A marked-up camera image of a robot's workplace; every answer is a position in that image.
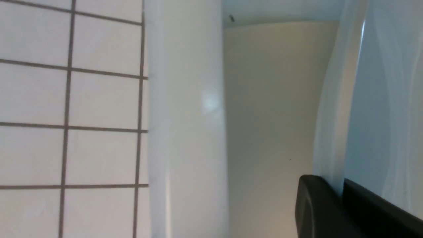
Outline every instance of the ceiling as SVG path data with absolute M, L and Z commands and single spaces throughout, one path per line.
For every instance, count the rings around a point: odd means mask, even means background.
M 227 28 L 287 21 L 337 21 L 344 2 L 345 0 L 223 0 L 223 24 Z

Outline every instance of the black object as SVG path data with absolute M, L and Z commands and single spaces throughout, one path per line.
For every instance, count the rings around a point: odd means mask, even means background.
M 319 176 L 299 179 L 299 238 L 423 238 L 423 221 L 345 179 L 342 201 Z
M 366 237 L 346 214 L 329 184 L 319 176 L 299 178 L 295 220 L 299 238 Z
M 345 179 L 343 207 L 368 237 L 423 238 L 423 221 Z

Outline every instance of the grout line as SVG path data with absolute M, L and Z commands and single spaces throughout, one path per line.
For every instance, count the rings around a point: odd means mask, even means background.
M 135 22 L 135 21 L 125 20 L 125 19 L 121 19 L 121 18 L 107 17 L 107 16 L 97 15 L 97 14 L 88 13 L 88 12 L 76 11 L 75 8 L 69 10 L 69 9 L 66 9 L 66 8 L 58 8 L 58 7 L 53 7 L 53 6 L 38 4 L 38 3 L 29 3 L 29 2 L 24 2 L 24 1 L 20 1 L 20 0 L 0 0 L 0 2 L 13 3 L 13 4 L 18 4 L 18 5 L 23 5 L 23 6 L 34 7 L 34 8 L 41 8 L 41 9 L 71 13 L 71 14 L 76 14 L 76 15 L 80 15 L 80 16 L 98 18 L 98 19 L 103 19 L 103 20 L 108 20 L 108 21 L 113 21 L 113 22 L 121 22 L 121 23 L 126 23 L 126 24 L 131 24 L 131 25 L 138 25 L 138 26 L 143 25 L 142 22 Z
M 66 189 L 95 189 L 95 188 L 148 188 L 148 184 L 89 184 L 65 185 Z M 0 185 L 0 190 L 34 190 L 34 189 L 60 189 L 62 185 Z
M 72 130 L 95 130 L 95 131 L 116 131 L 116 132 L 133 132 L 133 133 L 147 133 L 148 130 L 125 129 L 125 128 L 105 128 L 105 127 L 80 127 L 68 126 Z
M 19 123 L 19 122 L 0 122 L 0 126 L 50 128 L 50 129 L 65 129 L 66 128 L 66 126 L 63 126 L 63 125 L 32 124 L 32 123 Z M 148 130 L 125 129 L 125 128 L 84 127 L 84 126 L 68 126 L 67 128 L 69 130 L 95 130 L 95 131 L 148 133 Z
M 0 122 L 0 126 L 6 127 L 33 127 L 33 128 L 51 128 L 51 129 L 64 129 L 62 125 L 44 125 L 44 124 L 31 124 L 31 123 L 18 123 L 18 122 Z
M 48 5 L 44 5 L 44 4 L 38 4 L 38 3 L 29 3 L 29 2 L 23 2 L 23 1 L 18 1 L 18 0 L 0 0 L 0 2 L 14 3 L 14 4 L 18 4 L 18 5 L 23 5 L 23 6 L 29 6 L 29 7 L 42 8 L 42 9 L 71 13 L 71 10 L 69 10 L 69 9 L 58 8 L 58 7 L 53 7 L 53 6 L 48 6 Z
M 37 64 L 31 62 L 23 62 L 23 61 L 16 61 L 16 60 L 7 60 L 7 59 L 0 59 L 0 63 L 3 64 L 16 64 L 16 65 L 23 65 L 23 66 L 30 66 L 30 67 L 38 67 L 38 68 L 45 68 L 45 69 L 61 69 L 61 70 L 68 70 L 66 66 L 57 66 L 57 65 L 48 65 L 48 64 Z
M 111 75 L 111 76 L 118 76 L 118 77 L 129 77 L 129 78 L 135 78 L 135 79 L 142 79 L 142 77 L 140 77 L 139 75 L 113 73 L 113 72 L 99 71 L 99 70 L 92 70 L 92 69 L 72 68 L 72 71 L 82 72 L 82 73 L 90 73 L 90 74 L 98 74 L 98 75 Z
M 64 116 L 64 132 L 63 132 L 63 154 L 62 154 L 62 176 L 60 183 L 60 208 L 59 208 L 59 238 L 63 237 L 63 219 L 65 213 L 65 184 L 66 184 L 66 160 L 68 154 L 68 125 L 69 125 L 69 104 L 71 96 L 71 76 L 72 76 L 72 54 L 74 48 L 74 32 L 75 32 L 75 7 L 76 0 L 72 0 L 71 7 L 71 24 L 69 27 L 69 48 L 68 48 L 68 71 L 66 78 L 66 100 L 65 100 L 65 116 Z
M 141 19 L 144 21 L 144 1 L 141 9 Z M 140 77 L 143 77 L 144 74 L 144 33 L 145 25 L 141 28 L 141 52 L 140 52 Z M 138 92 L 138 130 L 142 129 L 142 114 L 143 114 L 143 80 L 139 82 L 139 92 Z M 141 133 L 138 133 L 137 137 L 137 158 L 135 163 L 135 184 L 138 185 L 140 182 L 140 157 L 141 157 Z M 134 190 L 134 220 L 133 220 L 133 231 L 132 238 L 137 238 L 137 219 L 138 219 L 138 186 Z
M 101 15 L 92 14 L 92 13 L 88 13 L 88 12 L 82 12 L 82 11 L 76 11 L 75 14 L 80 15 L 80 16 L 85 16 L 85 17 L 94 17 L 94 18 L 98 18 L 98 19 L 109 20 L 109 21 L 114 21 L 114 22 L 121 22 L 121 23 L 126 23 L 126 24 L 131 24 L 131 25 L 138 25 L 138 26 L 143 25 L 142 22 L 134 22 L 134 21 L 131 21 L 131 20 L 101 16 Z
M 44 68 L 44 69 L 59 69 L 59 70 L 68 70 L 66 66 L 59 66 L 59 65 L 49 65 L 49 64 L 38 64 L 38 63 L 31 63 L 31 62 L 24 62 L 24 61 L 16 61 L 16 60 L 7 60 L 7 59 L 0 59 L 0 63 L 3 64 L 15 64 L 15 65 L 22 65 L 22 66 L 30 66 L 30 67 L 37 67 L 37 68 Z M 71 68 L 73 72 L 82 72 L 82 73 L 89 73 L 89 74 L 97 74 L 97 75 L 110 75 L 110 76 L 117 76 L 117 77 L 129 77 L 135 79 L 143 79 L 147 80 L 148 77 L 139 76 L 139 75 L 130 75 L 130 74 L 122 74 L 122 73 L 114 73 L 114 72 L 107 72 L 107 71 L 99 71 L 93 69 L 81 69 L 81 68 Z

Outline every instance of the tile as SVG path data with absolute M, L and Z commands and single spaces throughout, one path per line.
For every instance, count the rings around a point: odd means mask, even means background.
M 137 129 L 139 80 L 72 73 L 69 123 Z
M 147 47 L 147 37 L 144 38 L 144 70 L 143 76 L 148 77 L 148 47 Z
M 137 134 L 69 130 L 67 184 L 133 184 Z
M 132 237 L 133 188 L 67 189 L 63 238 Z
M 72 66 L 140 75 L 141 26 L 75 17 Z
M 0 190 L 0 237 L 57 238 L 60 189 Z
M 148 80 L 143 80 L 143 105 L 141 114 L 141 129 L 148 130 L 148 117 L 149 117 L 149 92 Z
M 70 18 L 69 13 L 0 2 L 0 58 L 67 66 Z
M 138 189 L 137 238 L 151 238 L 150 189 Z
M 83 0 L 77 1 L 77 11 L 141 22 L 142 0 Z
M 62 129 L 0 127 L 0 185 L 59 185 L 62 148 Z
M 71 0 L 24 0 L 24 2 L 37 3 L 51 7 L 71 9 Z
M 0 121 L 63 125 L 66 71 L 0 64 Z
M 141 151 L 140 151 L 140 184 L 148 184 L 148 134 L 141 134 Z

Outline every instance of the white tile wall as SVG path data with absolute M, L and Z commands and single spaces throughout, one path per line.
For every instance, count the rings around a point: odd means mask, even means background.
M 136 133 L 69 130 L 68 137 L 68 184 L 134 183 Z
M 140 75 L 140 61 L 140 26 L 76 16 L 73 67 Z
M 0 190 L 4 238 L 57 238 L 60 190 Z
M 0 64 L 0 121 L 63 125 L 66 71 Z
M 73 72 L 70 125 L 136 129 L 138 84 L 138 79 Z
M 64 238 L 132 237 L 133 189 L 69 189 L 65 196 Z
M 141 0 L 83 0 L 77 1 L 77 11 L 141 22 Z
M 151 237 L 142 4 L 0 1 L 0 238 Z
M 0 185 L 59 185 L 62 147 L 61 129 L 0 126 Z
M 0 58 L 67 66 L 70 14 L 0 2 Z

